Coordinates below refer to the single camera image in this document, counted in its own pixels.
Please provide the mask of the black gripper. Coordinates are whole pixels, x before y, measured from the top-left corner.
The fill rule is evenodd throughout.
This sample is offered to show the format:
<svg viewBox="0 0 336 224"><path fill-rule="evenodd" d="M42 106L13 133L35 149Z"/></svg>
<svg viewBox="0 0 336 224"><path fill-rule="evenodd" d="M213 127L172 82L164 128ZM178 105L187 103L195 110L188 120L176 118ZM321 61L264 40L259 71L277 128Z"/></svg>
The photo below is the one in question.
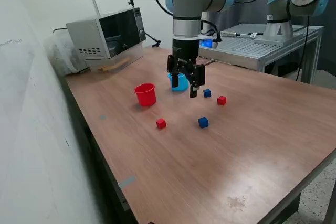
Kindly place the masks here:
<svg viewBox="0 0 336 224"><path fill-rule="evenodd" d="M190 98L197 97L200 86L205 84L205 65L196 64L199 43L199 40L173 39L172 55L167 58L167 72L172 77L172 87L178 87L180 72L185 74L189 77Z"/></svg>

